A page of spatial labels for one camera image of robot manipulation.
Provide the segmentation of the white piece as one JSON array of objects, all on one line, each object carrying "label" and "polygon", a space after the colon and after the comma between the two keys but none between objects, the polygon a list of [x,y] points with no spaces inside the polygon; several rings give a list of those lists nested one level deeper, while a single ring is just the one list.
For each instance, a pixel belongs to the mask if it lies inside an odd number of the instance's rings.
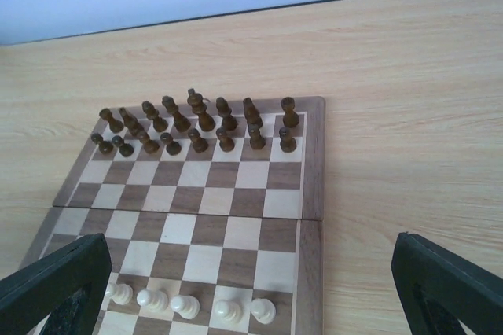
[{"label": "white piece", "polygon": [[257,322],[269,325],[276,316],[276,307],[271,300],[256,298],[251,302],[250,312]]}]

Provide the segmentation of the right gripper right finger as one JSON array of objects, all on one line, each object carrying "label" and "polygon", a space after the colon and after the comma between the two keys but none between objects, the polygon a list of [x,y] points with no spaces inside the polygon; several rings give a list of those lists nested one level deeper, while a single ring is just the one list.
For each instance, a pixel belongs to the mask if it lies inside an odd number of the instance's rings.
[{"label": "right gripper right finger", "polygon": [[502,278],[419,234],[400,233],[391,271],[412,334],[502,333]]}]

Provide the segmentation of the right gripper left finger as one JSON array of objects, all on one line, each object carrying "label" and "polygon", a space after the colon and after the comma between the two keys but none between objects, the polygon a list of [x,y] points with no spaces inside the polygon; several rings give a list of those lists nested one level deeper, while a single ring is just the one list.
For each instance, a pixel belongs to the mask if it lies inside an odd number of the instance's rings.
[{"label": "right gripper left finger", "polygon": [[1,333],[92,334],[112,269],[102,233],[85,235],[1,280]]}]

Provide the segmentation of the white pawn placed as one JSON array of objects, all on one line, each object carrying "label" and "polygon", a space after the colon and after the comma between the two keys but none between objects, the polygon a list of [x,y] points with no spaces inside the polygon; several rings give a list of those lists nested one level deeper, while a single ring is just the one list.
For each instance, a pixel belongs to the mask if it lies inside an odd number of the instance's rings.
[{"label": "white pawn placed", "polygon": [[133,297],[133,289],[127,284],[117,284],[109,282],[105,290],[105,298],[108,298],[118,305],[130,303]]},{"label": "white pawn placed", "polygon": [[192,320],[200,311],[200,301],[190,295],[176,295],[170,301],[171,310],[182,318]]},{"label": "white pawn placed", "polygon": [[214,305],[214,312],[221,322],[230,324],[239,323],[243,316],[241,306],[233,300],[218,300]]},{"label": "white pawn placed", "polygon": [[168,296],[161,290],[143,289],[137,294],[136,301],[140,307],[152,312],[165,311],[169,306]]}]

